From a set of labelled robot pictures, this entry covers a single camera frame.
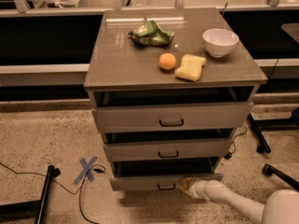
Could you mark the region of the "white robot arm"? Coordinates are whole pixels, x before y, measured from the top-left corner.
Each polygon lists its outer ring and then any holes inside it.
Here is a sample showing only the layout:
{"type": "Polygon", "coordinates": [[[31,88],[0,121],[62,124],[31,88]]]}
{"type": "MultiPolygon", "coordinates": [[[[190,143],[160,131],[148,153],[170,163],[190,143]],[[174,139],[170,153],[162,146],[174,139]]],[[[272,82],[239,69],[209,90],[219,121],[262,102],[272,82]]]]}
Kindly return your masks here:
{"type": "Polygon", "coordinates": [[[299,224],[298,191],[281,189],[265,203],[258,203],[236,194],[218,180],[187,177],[179,182],[179,188],[194,199],[226,204],[251,224],[299,224]]]}

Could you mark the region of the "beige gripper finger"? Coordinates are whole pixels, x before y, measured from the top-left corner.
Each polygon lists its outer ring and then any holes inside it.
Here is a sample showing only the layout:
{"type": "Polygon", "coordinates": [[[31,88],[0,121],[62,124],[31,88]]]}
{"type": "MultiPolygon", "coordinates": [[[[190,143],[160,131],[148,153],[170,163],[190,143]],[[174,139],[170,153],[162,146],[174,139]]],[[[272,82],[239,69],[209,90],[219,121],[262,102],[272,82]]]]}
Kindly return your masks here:
{"type": "Polygon", "coordinates": [[[184,192],[189,193],[190,186],[192,184],[192,178],[186,177],[179,181],[178,187],[184,192]]]}

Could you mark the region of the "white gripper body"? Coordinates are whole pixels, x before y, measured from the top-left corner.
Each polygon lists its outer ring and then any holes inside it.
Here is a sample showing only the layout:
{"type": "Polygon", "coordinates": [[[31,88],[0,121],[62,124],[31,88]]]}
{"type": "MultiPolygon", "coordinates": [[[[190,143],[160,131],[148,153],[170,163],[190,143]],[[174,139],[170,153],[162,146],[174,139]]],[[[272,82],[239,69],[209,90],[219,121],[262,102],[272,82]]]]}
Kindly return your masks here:
{"type": "Polygon", "coordinates": [[[208,189],[213,184],[212,181],[193,179],[188,189],[188,194],[194,199],[202,199],[212,201],[213,196],[208,192],[208,189]]]}

